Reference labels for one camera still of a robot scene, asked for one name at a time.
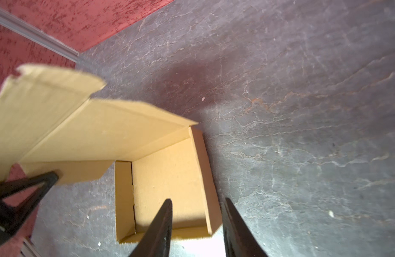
gray stone surface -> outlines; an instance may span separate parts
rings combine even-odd
[[[200,121],[220,198],[271,257],[395,256],[395,1],[176,0],[77,69],[107,81],[95,97]],[[52,190],[41,254],[128,255],[113,184],[111,167]],[[171,256],[211,248],[224,255],[221,230]]]

gray marble tabletop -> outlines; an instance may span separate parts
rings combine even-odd
[[[199,121],[220,199],[271,257],[395,257],[395,0],[176,0],[79,55],[93,97]],[[113,167],[55,187],[44,257],[128,256]],[[171,256],[224,256],[213,238]]]

cardboard box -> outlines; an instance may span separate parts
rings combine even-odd
[[[13,163],[28,176],[58,169],[58,184],[100,178],[115,162],[116,239],[139,241],[166,198],[172,238],[221,225],[197,122],[144,102],[90,99],[105,83],[72,69],[27,64],[0,92],[0,181]]]

open cardboard box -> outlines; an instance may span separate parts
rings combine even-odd
[[[72,69],[27,64],[0,92],[0,181],[19,162],[29,177],[57,170],[58,184],[100,178],[115,162],[116,239],[137,242],[166,198],[173,238],[221,225],[197,122],[143,102],[90,99],[105,83]]]

folded cardboard flap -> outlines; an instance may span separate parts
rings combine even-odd
[[[209,236],[221,215],[201,132],[153,105],[89,99],[93,75],[23,65],[0,93],[0,181],[14,162],[60,183],[100,178],[115,163],[116,238],[141,238],[166,198],[174,237]]]

